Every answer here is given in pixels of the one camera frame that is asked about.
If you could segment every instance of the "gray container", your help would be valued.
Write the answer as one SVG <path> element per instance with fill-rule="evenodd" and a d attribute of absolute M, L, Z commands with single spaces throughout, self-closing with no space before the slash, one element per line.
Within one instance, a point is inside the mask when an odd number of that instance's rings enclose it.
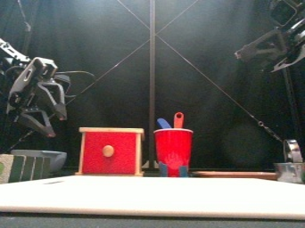
<path fill-rule="evenodd" d="M 280 182 L 305 183 L 305 163 L 275 163 Z"/>

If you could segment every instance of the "blue utensil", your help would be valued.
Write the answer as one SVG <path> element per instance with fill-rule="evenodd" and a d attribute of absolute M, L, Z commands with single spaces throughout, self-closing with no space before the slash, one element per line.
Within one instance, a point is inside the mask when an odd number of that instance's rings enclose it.
<path fill-rule="evenodd" d="M 160 119 L 158 119 L 158 126 L 160 126 L 162 129 L 172 128 L 172 125 L 169 124 L 168 120 L 164 119 L 164 118 L 160 118 Z"/>

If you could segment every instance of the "handle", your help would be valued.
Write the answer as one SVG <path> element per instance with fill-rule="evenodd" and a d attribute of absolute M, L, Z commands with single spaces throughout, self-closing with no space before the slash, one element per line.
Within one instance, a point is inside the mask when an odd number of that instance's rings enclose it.
<path fill-rule="evenodd" d="M 184 128 L 184 113 L 178 112 L 174 116 L 174 128 Z"/>
<path fill-rule="evenodd" d="M 110 158 L 116 154 L 116 148 L 112 145 L 106 145 L 102 149 L 104 155 Z"/>

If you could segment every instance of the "round knob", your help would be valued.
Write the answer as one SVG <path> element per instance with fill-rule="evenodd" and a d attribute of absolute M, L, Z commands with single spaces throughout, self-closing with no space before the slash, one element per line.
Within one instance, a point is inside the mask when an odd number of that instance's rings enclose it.
<path fill-rule="evenodd" d="M 104 155 L 109 158 L 114 155 L 116 153 L 116 148 L 112 145 L 106 145 L 104 147 Z"/>

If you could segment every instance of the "red box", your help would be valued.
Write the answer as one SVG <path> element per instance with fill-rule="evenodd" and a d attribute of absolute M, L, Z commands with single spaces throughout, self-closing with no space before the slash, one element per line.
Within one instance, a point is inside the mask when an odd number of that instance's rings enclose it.
<path fill-rule="evenodd" d="M 81 127 L 82 155 L 77 175 L 144 175 L 141 128 Z"/>

